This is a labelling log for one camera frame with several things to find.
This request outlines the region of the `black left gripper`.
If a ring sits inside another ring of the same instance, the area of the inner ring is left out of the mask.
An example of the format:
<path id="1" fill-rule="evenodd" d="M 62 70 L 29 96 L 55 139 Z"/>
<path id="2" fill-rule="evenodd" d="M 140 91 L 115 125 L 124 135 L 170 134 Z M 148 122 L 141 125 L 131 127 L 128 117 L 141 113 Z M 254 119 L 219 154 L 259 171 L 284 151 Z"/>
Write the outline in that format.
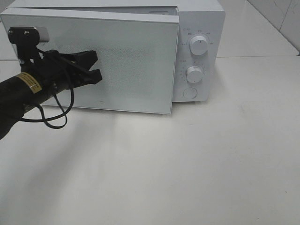
<path id="1" fill-rule="evenodd" d="M 17 75 L 34 94 L 54 90 L 59 93 L 65 89 L 97 84 L 102 80 L 100 69 L 89 71 L 97 62 L 96 51 L 77 53 L 58 53 L 56 50 L 43 52 L 36 45 L 16 45 L 17 57 L 21 64 L 21 73 Z M 71 76 L 67 67 L 59 59 L 75 68 Z"/>

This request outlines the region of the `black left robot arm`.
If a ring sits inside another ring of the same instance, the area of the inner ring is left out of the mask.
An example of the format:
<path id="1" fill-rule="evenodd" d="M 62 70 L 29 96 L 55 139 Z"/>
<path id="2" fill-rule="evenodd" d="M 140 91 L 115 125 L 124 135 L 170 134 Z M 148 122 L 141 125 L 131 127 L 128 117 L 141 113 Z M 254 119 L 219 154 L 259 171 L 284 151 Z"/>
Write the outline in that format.
<path id="1" fill-rule="evenodd" d="M 91 69 L 98 60 L 94 50 L 65 54 L 18 46 L 17 51 L 21 72 L 0 83 L 1 138 L 19 121 L 63 128 L 50 121 L 67 116 L 74 105 L 74 89 L 102 80 L 100 70 Z M 51 98 L 62 113 L 47 118 L 41 105 Z"/>

